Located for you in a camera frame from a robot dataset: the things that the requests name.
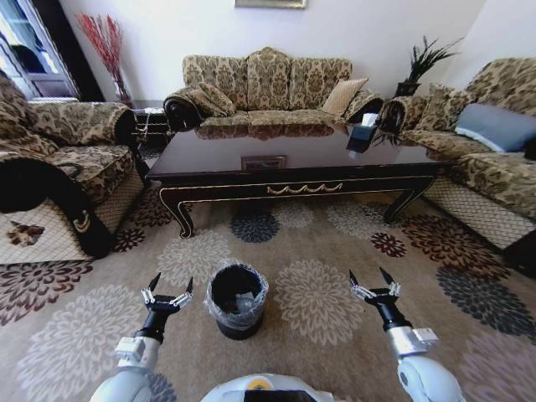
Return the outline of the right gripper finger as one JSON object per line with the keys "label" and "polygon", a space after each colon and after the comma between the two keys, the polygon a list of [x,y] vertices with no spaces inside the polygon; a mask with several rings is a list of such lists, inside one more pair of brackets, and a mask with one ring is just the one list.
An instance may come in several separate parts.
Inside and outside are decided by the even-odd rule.
{"label": "right gripper finger", "polygon": [[375,298],[375,294],[367,288],[364,288],[358,284],[356,276],[351,270],[348,271],[349,281],[351,286],[351,292],[359,299],[363,301],[372,300]]}
{"label": "right gripper finger", "polygon": [[401,291],[401,285],[394,280],[394,278],[382,267],[379,268],[382,277],[384,278],[387,288],[384,288],[381,292],[382,297],[391,297],[391,298],[398,298],[400,291]]}

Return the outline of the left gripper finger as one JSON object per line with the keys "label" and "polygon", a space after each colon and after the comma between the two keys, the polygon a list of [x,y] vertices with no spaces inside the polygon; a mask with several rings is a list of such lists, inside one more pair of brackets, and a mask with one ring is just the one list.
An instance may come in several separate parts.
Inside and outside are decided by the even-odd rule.
{"label": "left gripper finger", "polygon": [[145,304],[152,304],[155,302],[155,297],[153,291],[155,290],[157,283],[160,279],[161,273],[158,272],[157,275],[151,279],[149,285],[146,288],[141,290],[142,298]]}
{"label": "left gripper finger", "polygon": [[175,310],[181,310],[193,300],[193,277],[190,277],[185,292],[172,299],[172,306]]}

